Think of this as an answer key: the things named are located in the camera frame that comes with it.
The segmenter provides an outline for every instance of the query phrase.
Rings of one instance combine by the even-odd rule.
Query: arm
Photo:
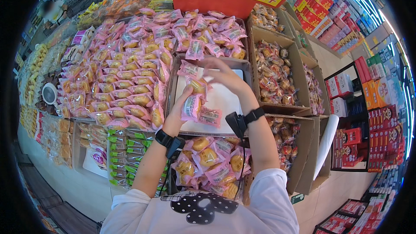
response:
[[[238,96],[243,115],[259,107],[251,88],[228,65],[217,58],[205,60],[209,63],[205,66],[204,75],[214,78],[210,83],[221,83]],[[248,124],[248,138],[255,164],[254,175],[264,169],[280,168],[275,138],[264,116]]]
[[[184,102],[192,92],[192,87],[186,87],[183,94],[175,102],[169,116],[165,119],[163,131],[171,137],[178,136],[180,127],[185,123],[185,121],[180,120],[180,113]],[[149,197],[154,197],[159,179],[166,166],[166,160],[166,147],[157,141],[153,141],[138,166],[132,189],[141,190]]]

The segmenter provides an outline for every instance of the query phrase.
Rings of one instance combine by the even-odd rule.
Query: tiled floor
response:
[[[346,55],[341,60],[335,55],[311,43],[324,78],[333,74],[353,60]],[[356,78],[354,70],[348,70],[351,79]],[[24,154],[49,185],[81,213],[94,221],[102,221],[111,210],[112,197],[122,194],[109,188],[103,181],[95,181],[65,166],[57,167],[46,158],[39,144],[30,139],[22,126],[18,131],[19,143]],[[370,185],[374,173],[335,172],[303,201],[294,204],[300,226],[300,234],[311,234],[316,224],[327,218],[348,198],[360,199]]]
[[[341,60],[327,50],[311,42],[324,78],[351,63],[351,55]],[[351,80],[356,78],[354,68],[346,71]],[[303,201],[293,205],[300,227],[300,234],[311,234],[315,225],[325,220],[347,199],[360,199],[375,177],[375,173],[336,172]]]

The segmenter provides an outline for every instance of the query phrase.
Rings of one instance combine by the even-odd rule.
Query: white paper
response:
[[[321,141],[319,142],[318,157],[313,180],[315,180],[318,176],[319,171],[321,170],[325,159],[327,158],[328,152],[331,149],[332,141],[334,140],[339,120],[340,118],[333,114],[328,118],[327,127],[325,127],[324,134],[322,135]]]
[[[202,77],[203,68],[198,68],[198,78]],[[243,79],[242,70],[233,70],[241,79]],[[206,81],[211,81],[212,77],[204,77]],[[226,86],[213,83],[212,89],[208,91],[207,101],[204,106],[210,109],[221,110],[223,116],[221,118],[221,127],[216,128],[214,126],[196,123],[194,121],[187,121],[180,128],[181,131],[198,132],[198,133],[214,133],[214,134],[234,134],[231,127],[226,122],[226,116],[233,112],[242,115],[240,101],[236,94],[232,93]],[[176,86],[175,101],[182,95],[186,86],[185,77],[178,77],[178,84]]]
[[[101,175],[102,177],[108,178],[107,171],[100,169],[97,163],[91,157],[91,154],[94,154],[94,153],[96,152],[90,149],[86,150],[85,159],[84,159],[84,163],[82,164],[82,167],[90,172],[93,172],[94,174],[98,174],[98,175]]]

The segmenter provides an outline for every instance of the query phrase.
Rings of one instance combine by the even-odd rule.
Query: person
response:
[[[68,6],[62,0],[47,0],[42,5],[45,29],[54,29],[67,18]]]
[[[259,107],[251,88],[224,62],[217,58],[203,61],[207,62],[203,75],[213,77],[210,83],[221,83],[236,94],[243,115]],[[165,119],[162,129],[171,137],[179,134],[184,123],[181,109],[192,92],[192,87],[186,87]],[[299,233],[286,191],[287,176],[280,169],[268,122],[262,116],[247,126],[255,176],[249,206],[201,190],[154,197],[167,158],[166,148],[153,141],[138,166],[132,188],[114,196],[101,233]]]

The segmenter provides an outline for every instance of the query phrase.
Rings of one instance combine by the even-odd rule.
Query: black polka dot pattern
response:
[[[210,200],[205,207],[198,206],[204,199]],[[215,213],[232,214],[238,203],[227,200],[213,193],[200,192],[195,196],[184,196],[180,200],[171,201],[171,208],[179,213],[187,214],[186,221],[192,224],[207,225],[214,220]]]

